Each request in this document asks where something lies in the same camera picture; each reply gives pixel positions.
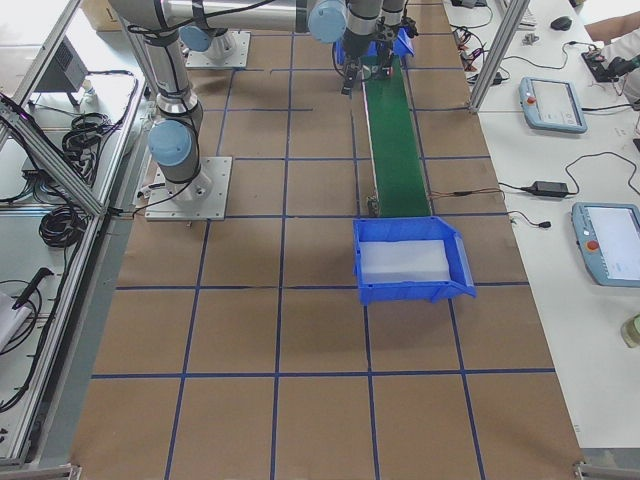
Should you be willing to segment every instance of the blue tray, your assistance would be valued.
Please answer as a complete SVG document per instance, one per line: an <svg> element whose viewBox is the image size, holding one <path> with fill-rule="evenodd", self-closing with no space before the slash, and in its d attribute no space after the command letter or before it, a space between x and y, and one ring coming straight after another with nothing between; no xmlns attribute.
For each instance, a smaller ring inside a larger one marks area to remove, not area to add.
<svg viewBox="0 0 640 480"><path fill-rule="evenodd" d="M467 294L476 296L462 236L439 217L375 218L354 220L355 274L360 303L425 299L437 302ZM443 240L451 280L438 282L363 283L360 245L364 242Z"/></svg>

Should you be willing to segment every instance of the black plug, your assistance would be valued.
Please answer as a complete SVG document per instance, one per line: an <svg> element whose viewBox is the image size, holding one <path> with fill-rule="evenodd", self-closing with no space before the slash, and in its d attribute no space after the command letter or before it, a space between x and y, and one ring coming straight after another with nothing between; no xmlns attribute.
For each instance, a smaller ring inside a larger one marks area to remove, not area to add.
<svg viewBox="0 0 640 480"><path fill-rule="evenodd" d="M536 197L564 198L569 195L567 184L562 182L535 181L530 187L522 187L521 190Z"/></svg>

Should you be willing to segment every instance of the metal mounting plate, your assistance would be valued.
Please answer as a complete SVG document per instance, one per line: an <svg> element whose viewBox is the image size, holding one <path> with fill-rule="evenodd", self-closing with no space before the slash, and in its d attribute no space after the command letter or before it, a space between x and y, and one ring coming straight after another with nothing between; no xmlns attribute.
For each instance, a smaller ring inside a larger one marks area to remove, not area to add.
<svg viewBox="0 0 640 480"><path fill-rule="evenodd" d="M181 220L224 220L227 208L229 179L231 178L231 157L202 157L202 171L213 182L211 192L203 198L190 202L163 201L170 197L166 189L154 190L149 203L160 202L145 210L145 218L149 221L181 221ZM164 182L164 175L158 168L154 183Z"/></svg>
<svg viewBox="0 0 640 480"><path fill-rule="evenodd" d="M235 37L236 51L221 62L214 62L206 57L202 52L189 52L187 58L187 68L189 70L229 70L231 68L247 68L247 58L249 57L249 42L251 34L249 32L229 32Z"/></svg>

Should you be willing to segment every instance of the white table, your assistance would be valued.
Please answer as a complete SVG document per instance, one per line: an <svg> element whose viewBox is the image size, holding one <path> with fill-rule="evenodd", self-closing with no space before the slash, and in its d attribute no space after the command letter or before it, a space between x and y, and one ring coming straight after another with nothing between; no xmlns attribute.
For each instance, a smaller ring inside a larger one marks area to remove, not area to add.
<svg viewBox="0 0 640 480"><path fill-rule="evenodd" d="M494 8L491 25L474 29L490 41L503 11ZM445 6L454 24L480 24L486 9ZM533 46L521 43L524 31L516 33L507 55L520 55L545 65L562 63L562 44L589 37L568 1L531 0L530 10L538 19ZM568 15L568 32L552 31L554 18ZM574 190L564 167L583 154L610 150L640 164L640 153L632 139L638 113L626 109L612 115L588 115L588 131L582 135L541 132L530 129L519 106L517 88L523 76L574 83L582 105L601 107L625 103L611 85L595 86L579 52L586 46L566 48L567 66L562 70L536 68L521 60L505 60L512 78L492 87L480 109L480 121L500 181L530 185L535 180L561 181ZM620 326L640 312L640 290L595 284L576 245L571 207L576 201L639 203L627 185L632 167L613 157L582 160L571 169L581 193L562 201L527 194L507 193L508 210L522 210L532 220L549 220L552 228L514 225L523 262L547 336L558 377L582 448L638 448L637 408L640 405L640 349L629 349L620 336ZM640 176L634 179L640 188Z"/></svg>

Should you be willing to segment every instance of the black mouse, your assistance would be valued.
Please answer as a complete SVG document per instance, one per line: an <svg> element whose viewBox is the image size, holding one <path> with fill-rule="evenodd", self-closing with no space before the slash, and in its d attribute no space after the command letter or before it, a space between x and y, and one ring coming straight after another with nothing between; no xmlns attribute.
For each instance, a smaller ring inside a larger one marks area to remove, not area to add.
<svg viewBox="0 0 640 480"><path fill-rule="evenodd" d="M571 28L571 19L569 17L558 17L551 22L551 28L554 30L569 30Z"/></svg>

